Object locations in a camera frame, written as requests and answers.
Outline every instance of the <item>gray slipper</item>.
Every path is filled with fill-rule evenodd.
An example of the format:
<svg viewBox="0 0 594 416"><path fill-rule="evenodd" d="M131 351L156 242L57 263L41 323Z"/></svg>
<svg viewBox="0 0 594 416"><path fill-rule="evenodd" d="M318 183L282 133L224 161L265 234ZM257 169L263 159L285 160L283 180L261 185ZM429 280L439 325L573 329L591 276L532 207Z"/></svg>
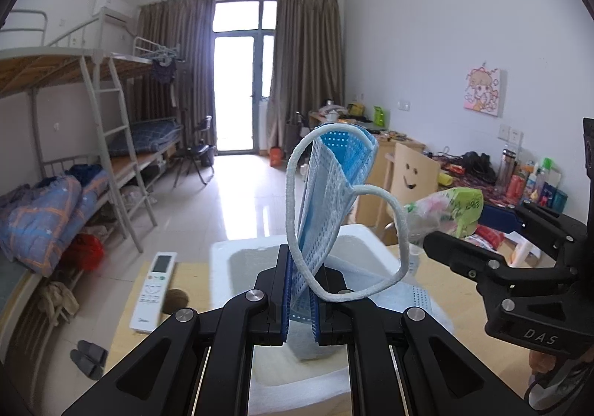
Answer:
<svg viewBox="0 0 594 416"><path fill-rule="evenodd" d="M93 344L93 342L78 341L76 348L89 359L91 359L91 361L93 361L95 364L105 367L105 361L108 358L108 351L102 347L98 346L97 344Z"/></svg>
<svg viewBox="0 0 594 416"><path fill-rule="evenodd" d="M73 349L70 351L70 359L72 359L72 362L76 364L76 367L78 367L89 379L92 379L93 381L101 379L103 369L82 352Z"/></svg>

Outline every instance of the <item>plaid bedding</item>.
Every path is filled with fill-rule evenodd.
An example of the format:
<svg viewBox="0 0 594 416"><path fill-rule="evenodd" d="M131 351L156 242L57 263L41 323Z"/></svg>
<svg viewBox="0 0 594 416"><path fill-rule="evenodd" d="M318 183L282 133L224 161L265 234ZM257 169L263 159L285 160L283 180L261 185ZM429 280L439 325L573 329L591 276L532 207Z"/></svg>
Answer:
<svg viewBox="0 0 594 416"><path fill-rule="evenodd" d="M174 119L141 121L131 124L130 131L137 153L156 153L179 137L182 126ZM126 137L120 132L109 143L109 156L127 155Z"/></svg>
<svg viewBox="0 0 594 416"><path fill-rule="evenodd" d="M101 171L85 189L75 177L59 176L49 186L22 185L0 196L0 248L9 260L49 277L107 185Z"/></svg>

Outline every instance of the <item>brown curtain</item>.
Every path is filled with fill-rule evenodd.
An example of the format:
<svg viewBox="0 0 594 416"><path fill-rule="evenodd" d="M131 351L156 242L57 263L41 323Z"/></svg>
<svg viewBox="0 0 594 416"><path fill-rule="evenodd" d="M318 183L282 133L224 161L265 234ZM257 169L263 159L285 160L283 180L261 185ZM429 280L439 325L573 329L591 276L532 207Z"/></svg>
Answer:
<svg viewBox="0 0 594 416"><path fill-rule="evenodd" d="M149 75L135 79L128 97L132 120L178 117L183 142L196 143L193 131L205 116L213 116L210 132L200 136L215 143L215 0L166 0L140 9L138 34L168 47L180 46L173 83L178 106L172 105L170 86Z"/></svg>
<svg viewBox="0 0 594 416"><path fill-rule="evenodd" d="M268 146L284 146L295 111L344 103L338 0L278 0L267 113Z"/></svg>

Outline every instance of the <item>power outlet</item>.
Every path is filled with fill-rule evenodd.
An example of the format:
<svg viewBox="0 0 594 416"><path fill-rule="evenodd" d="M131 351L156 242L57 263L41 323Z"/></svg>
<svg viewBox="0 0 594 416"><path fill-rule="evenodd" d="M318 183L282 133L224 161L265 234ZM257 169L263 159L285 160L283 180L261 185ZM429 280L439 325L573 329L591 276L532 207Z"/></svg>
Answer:
<svg viewBox="0 0 594 416"><path fill-rule="evenodd" d="M497 137L500 140L508 141L510 139L510 126L507 124L502 124L499 126L499 134Z"/></svg>
<svg viewBox="0 0 594 416"><path fill-rule="evenodd" d="M411 110L411 102L401 99L400 101L398 101L398 109L400 109L401 111L410 111Z"/></svg>
<svg viewBox="0 0 594 416"><path fill-rule="evenodd" d="M520 146L522 144L522 138L524 137L524 133L519 129L512 129L510 130L510 143L515 144L516 146Z"/></svg>

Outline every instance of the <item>tile floor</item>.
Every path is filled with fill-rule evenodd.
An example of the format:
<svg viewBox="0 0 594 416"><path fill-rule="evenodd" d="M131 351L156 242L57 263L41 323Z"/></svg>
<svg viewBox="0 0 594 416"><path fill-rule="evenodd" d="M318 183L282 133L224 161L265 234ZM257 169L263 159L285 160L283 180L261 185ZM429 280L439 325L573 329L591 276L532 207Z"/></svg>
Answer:
<svg viewBox="0 0 594 416"><path fill-rule="evenodd" d="M93 384L70 361L70 350L80 339L109 349L143 261L159 251L177 252L177 261L208 261L215 242L284 233L284 169L269 167L268 158L244 155L216 158L215 170L206 187L194 171L187 178L183 173L175 189L175 173L156 183L158 227L152 227L145 210L133 219L143 254L119 234L106 243L102 265L85 274L74 291L80 311L50 341L39 380L38 414L61 415ZM299 202L303 183L296 183Z"/></svg>

